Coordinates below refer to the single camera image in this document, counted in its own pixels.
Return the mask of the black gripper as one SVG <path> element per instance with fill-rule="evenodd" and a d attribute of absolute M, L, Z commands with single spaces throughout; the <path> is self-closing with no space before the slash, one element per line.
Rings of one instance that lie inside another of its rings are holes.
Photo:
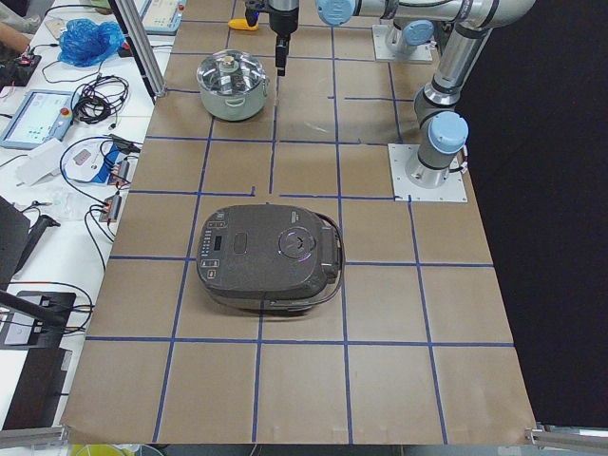
<path fill-rule="evenodd" d="M 297 30 L 299 16 L 298 0 L 247 0 L 245 19 L 249 27 L 257 24 L 261 13 L 269 15 L 271 30 L 277 35 L 275 40 L 276 74 L 282 77 L 286 74 L 289 56 L 290 37 Z"/>

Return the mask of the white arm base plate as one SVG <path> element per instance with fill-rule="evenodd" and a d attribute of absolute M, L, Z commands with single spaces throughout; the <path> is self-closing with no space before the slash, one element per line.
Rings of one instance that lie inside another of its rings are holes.
<path fill-rule="evenodd" d="M 429 20 L 417 20 L 397 27 L 373 25 L 375 60 L 408 64 L 430 64 L 430 42 L 434 26 Z"/>
<path fill-rule="evenodd" d="M 454 158 L 444 170 L 421 164 L 418 144 L 390 143 L 389 165 L 393 197 L 404 202 L 467 203 L 463 172 Z"/>

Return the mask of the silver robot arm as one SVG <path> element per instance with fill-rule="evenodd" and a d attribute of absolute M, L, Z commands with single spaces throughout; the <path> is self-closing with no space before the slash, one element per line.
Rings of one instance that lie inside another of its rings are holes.
<path fill-rule="evenodd" d="M 407 55 L 431 41 L 434 25 L 426 19 L 408 21 L 404 18 L 393 20 L 394 37 L 391 39 L 398 54 Z"/>
<path fill-rule="evenodd" d="M 432 79 L 414 98 L 421 130 L 417 152 L 405 165 L 407 178 L 422 188 L 437 188 L 468 136 L 464 118 L 454 112 L 470 70 L 491 30 L 510 25 L 532 8 L 532 1 L 317 1 L 319 18 L 341 26 L 353 16 L 421 19 L 454 25 Z"/>

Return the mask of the person forearm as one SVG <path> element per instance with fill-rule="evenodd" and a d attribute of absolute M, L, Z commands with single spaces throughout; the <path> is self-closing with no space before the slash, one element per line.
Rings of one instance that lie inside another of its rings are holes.
<path fill-rule="evenodd" d="M 3 22 L 0 23 L 0 39 L 3 45 L 20 53 L 25 52 L 30 44 L 27 35 Z"/>

